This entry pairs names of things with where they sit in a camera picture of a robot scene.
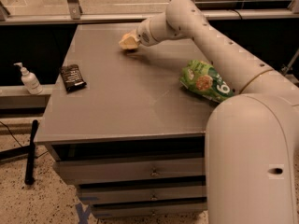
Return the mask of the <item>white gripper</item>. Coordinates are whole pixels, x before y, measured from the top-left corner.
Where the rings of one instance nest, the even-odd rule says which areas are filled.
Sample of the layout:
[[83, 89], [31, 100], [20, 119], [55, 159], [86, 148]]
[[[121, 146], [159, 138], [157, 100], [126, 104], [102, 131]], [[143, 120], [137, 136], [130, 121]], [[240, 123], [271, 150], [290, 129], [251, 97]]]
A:
[[122, 36], [119, 45], [122, 49], [137, 49], [139, 41], [144, 46], [153, 46], [158, 43], [154, 37], [154, 24], [152, 21], [142, 21], [136, 30], [132, 30]]

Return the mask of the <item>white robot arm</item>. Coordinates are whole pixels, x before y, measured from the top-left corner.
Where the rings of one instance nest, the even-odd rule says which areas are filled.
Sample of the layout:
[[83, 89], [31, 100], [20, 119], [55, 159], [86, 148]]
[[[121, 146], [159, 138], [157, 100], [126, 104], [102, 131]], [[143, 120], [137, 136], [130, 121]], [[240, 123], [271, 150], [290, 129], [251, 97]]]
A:
[[212, 27], [191, 0], [171, 0], [120, 41], [123, 49], [189, 38], [235, 95], [206, 126], [209, 224], [298, 224], [294, 155], [299, 88]]

